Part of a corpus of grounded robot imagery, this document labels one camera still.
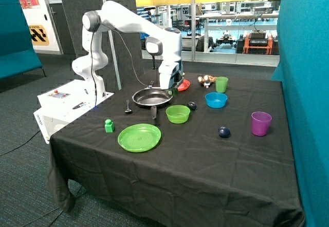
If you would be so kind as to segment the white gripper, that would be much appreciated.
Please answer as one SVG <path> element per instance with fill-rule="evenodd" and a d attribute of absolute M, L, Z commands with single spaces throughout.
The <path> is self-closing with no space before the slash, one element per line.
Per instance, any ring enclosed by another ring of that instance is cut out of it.
<path fill-rule="evenodd" d="M 161 89 L 178 88 L 184 80 L 181 63 L 161 63 L 158 71 Z"/>

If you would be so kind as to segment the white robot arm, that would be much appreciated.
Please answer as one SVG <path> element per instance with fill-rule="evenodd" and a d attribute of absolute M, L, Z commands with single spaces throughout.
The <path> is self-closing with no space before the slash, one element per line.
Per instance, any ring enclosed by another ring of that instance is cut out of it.
<path fill-rule="evenodd" d="M 147 52 L 162 56 L 158 70 L 161 89 L 177 88 L 183 82 L 182 37 L 177 28 L 162 29 L 114 1 L 105 2 L 100 10 L 86 12 L 82 23 L 82 45 L 88 54 L 75 59 L 72 68 L 85 80 L 89 95 L 105 95 L 104 81 L 96 71 L 108 64 L 102 51 L 102 34 L 110 30 L 148 35 Z"/>

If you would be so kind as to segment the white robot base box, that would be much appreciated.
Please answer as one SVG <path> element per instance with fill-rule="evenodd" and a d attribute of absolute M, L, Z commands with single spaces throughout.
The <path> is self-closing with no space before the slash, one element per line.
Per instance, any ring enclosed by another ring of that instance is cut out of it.
<path fill-rule="evenodd" d="M 51 135 L 112 95 L 105 92 L 94 96 L 84 80 L 73 80 L 39 95 L 41 108 L 33 114 L 45 142 L 48 144 Z"/>

